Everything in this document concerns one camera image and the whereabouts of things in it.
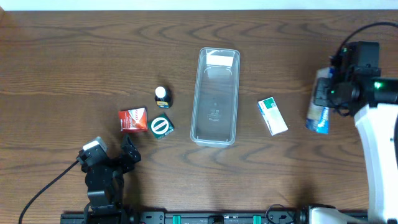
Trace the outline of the blue cooling patch packet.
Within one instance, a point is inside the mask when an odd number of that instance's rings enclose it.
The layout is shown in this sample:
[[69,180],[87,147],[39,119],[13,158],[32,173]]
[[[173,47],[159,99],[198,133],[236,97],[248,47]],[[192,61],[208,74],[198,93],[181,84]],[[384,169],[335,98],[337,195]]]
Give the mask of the blue cooling patch packet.
[[317,81],[319,78],[330,78],[333,69],[330,67],[317,70],[317,74],[313,83],[312,94],[307,110],[305,127],[318,134],[329,133],[329,108],[324,106],[317,106],[314,104],[314,94],[316,90]]

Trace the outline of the red Panadol box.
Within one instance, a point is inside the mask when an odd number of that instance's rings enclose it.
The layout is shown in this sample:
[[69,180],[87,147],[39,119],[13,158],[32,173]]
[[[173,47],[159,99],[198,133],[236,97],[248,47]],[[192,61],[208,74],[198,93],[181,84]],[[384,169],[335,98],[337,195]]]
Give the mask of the red Panadol box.
[[147,111],[145,108],[123,110],[119,112],[122,133],[147,131]]

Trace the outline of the white green medicine box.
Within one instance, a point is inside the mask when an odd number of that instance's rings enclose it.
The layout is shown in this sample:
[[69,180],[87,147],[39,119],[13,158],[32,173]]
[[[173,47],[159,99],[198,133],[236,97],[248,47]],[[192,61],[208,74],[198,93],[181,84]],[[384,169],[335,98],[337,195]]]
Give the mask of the white green medicine box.
[[260,100],[257,105],[272,136],[288,130],[273,97]]

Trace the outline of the dark cough syrup bottle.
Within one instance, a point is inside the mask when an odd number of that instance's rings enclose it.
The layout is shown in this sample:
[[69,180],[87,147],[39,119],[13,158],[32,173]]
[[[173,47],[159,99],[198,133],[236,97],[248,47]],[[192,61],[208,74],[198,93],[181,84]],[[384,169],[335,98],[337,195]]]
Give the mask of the dark cough syrup bottle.
[[172,106],[172,95],[168,88],[158,86],[155,89],[155,102],[159,108],[169,109]]

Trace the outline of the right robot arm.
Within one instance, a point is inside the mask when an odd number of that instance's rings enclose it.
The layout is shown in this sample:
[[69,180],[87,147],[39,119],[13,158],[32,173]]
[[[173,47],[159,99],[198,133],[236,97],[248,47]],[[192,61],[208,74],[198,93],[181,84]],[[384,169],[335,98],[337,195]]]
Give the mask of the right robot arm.
[[331,109],[353,116],[368,176],[367,223],[397,223],[397,80],[335,78],[333,68],[317,71],[306,127],[328,134]]

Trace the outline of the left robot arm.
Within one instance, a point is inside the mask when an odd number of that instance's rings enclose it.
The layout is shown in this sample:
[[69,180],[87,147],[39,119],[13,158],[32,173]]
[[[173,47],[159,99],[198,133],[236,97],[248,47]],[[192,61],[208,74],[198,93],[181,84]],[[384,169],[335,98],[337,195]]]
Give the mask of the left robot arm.
[[123,205],[125,173],[134,170],[141,155],[128,134],[121,142],[122,153],[109,158],[108,147],[97,137],[83,146],[77,161],[86,174],[89,204],[85,207],[84,223],[134,223],[137,218]]

